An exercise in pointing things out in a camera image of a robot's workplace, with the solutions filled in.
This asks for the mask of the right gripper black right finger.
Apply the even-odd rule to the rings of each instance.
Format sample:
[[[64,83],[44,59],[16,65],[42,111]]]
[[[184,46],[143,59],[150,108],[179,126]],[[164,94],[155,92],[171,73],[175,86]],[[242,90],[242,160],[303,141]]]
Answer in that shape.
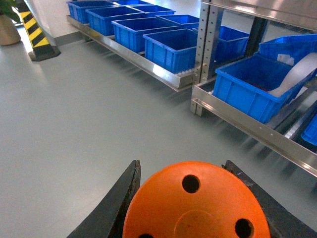
[[[317,236],[316,231],[287,211],[232,161],[227,160],[222,168],[241,180],[256,197],[265,214],[272,238],[315,238]]]

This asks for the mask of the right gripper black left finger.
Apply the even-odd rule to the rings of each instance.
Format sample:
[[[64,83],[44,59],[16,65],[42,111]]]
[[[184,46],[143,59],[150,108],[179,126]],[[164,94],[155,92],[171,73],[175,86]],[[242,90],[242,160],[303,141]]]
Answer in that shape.
[[[130,163],[96,208],[69,238],[121,238],[128,207],[140,188],[139,160]]]

